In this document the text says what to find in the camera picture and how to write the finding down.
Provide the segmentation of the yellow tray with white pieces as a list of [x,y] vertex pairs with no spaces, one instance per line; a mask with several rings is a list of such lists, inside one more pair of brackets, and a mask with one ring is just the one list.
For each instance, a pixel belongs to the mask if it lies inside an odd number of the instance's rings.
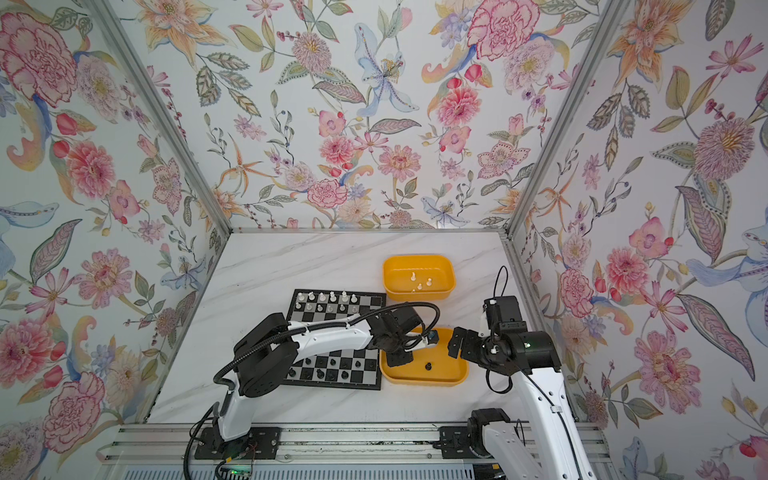
[[451,261],[442,255],[400,255],[384,261],[383,284],[394,301],[439,301],[456,287]]

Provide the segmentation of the yellow tray with black pieces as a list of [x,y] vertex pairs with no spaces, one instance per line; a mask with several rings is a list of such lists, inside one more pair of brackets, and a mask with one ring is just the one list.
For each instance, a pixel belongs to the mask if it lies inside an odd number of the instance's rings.
[[387,353],[381,351],[380,370],[383,376],[391,383],[404,385],[453,387],[463,383],[469,375],[469,363],[448,355],[453,330],[439,327],[435,332],[438,342],[414,351],[412,361],[407,364],[391,367],[387,363]]

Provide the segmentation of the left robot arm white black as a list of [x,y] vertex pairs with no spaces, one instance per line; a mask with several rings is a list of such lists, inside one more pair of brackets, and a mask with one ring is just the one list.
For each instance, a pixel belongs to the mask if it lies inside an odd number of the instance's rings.
[[386,354],[389,365],[405,365],[415,350],[437,344],[433,330],[440,316],[437,305],[421,301],[320,322],[269,315],[235,345],[233,360],[213,376],[214,384],[226,388],[225,397],[191,428],[184,463],[194,457],[222,464],[250,455],[272,457],[280,430],[252,427],[256,400],[280,387],[294,364],[341,350],[374,349]]

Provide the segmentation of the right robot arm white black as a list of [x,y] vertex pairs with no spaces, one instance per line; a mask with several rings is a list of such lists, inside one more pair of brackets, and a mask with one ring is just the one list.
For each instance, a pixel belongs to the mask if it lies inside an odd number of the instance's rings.
[[507,379],[496,393],[520,400],[537,453],[529,451],[522,428],[501,408],[473,411],[459,444],[478,458],[494,460],[508,479],[594,479],[554,341],[528,328],[514,296],[485,300],[483,312],[488,331],[454,328],[448,355]]

